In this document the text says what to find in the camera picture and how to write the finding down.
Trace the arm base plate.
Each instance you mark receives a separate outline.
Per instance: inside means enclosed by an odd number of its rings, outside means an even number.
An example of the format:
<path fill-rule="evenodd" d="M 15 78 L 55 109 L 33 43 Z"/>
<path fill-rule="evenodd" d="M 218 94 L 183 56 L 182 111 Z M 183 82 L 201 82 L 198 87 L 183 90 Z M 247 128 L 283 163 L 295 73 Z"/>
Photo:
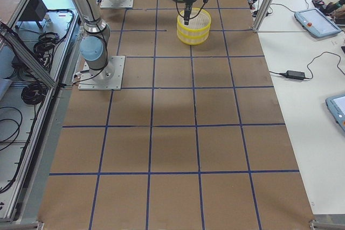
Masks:
<path fill-rule="evenodd" d="M 102 0 L 101 9 L 131 9 L 134 0 Z"/>
<path fill-rule="evenodd" d="M 97 72 L 90 70 L 87 62 L 84 62 L 84 69 L 88 72 L 81 75 L 78 89 L 121 90 L 125 59 L 125 56 L 111 56 L 108 58 L 107 67 L 94 78 Z"/>

